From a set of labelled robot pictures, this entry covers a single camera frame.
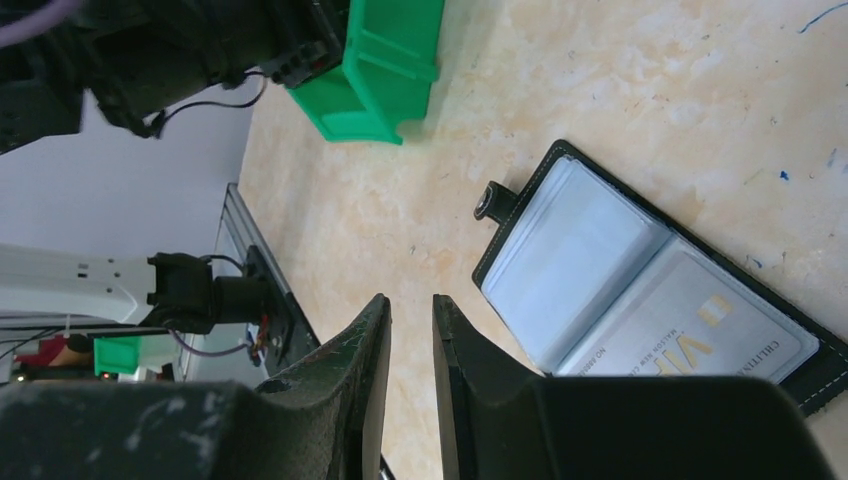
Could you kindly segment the white VIP credit card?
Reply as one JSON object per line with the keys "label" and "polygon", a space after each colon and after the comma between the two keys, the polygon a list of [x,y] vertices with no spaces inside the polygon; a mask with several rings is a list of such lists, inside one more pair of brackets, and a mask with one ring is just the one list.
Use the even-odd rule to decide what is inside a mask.
{"label": "white VIP credit card", "polygon": [[741,375],[778,383],[818,340],[697,252],[667,246],[558,376]]}

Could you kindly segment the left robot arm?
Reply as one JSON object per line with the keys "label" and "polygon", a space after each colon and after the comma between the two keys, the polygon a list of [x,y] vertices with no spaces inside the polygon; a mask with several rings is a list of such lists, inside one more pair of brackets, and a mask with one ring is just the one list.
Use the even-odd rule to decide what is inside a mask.
{"label": "left robot arm", "polygon": [[[348,1],[5,1],[1,150],[77,134],[91,94],[112,126],[160,138],[210,87],[252,76],[296,88],[338,66]],[[255,278],[217,278],[208,260],[117,260],[5,245],[1,301],[18,311],[206,333],[257,321]]]}

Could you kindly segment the green plastic bin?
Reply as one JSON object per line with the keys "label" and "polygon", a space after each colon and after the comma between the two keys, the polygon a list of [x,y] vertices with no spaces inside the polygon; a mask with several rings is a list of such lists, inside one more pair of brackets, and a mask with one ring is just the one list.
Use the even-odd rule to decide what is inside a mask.
{"label": "green plastic bin", "polygon": [[398,126],[427,115],[439,78],[445,2],[350,3],[340,65],[288,93],[329,142],[401,145]]}

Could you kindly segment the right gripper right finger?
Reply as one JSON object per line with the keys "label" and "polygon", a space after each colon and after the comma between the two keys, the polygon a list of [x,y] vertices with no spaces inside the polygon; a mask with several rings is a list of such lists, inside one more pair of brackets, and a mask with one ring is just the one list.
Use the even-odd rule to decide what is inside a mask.
{"label": "right gripper right finger", "polygon": [[432,303],[447,479],[831,479],[798,408],[745,377],[545,377]]}

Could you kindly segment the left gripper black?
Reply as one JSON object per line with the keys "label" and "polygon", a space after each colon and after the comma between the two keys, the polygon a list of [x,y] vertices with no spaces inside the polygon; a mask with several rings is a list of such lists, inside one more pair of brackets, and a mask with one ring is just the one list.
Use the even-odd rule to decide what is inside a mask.
{"label": "left gripper black", "polygon": [[341,63],[347,1],[5,1],[1,149],[105,120],[157,138],[210,87],[295,88]]}

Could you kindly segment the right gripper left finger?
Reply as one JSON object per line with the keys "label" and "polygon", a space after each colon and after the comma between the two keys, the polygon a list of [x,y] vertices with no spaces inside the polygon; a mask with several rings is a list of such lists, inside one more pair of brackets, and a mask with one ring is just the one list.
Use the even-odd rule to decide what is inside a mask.
{"label": "right gripper left finger", "polygon": [[256,388],[24,383],[1,391],[5,479],[376,479],[391,305]]}

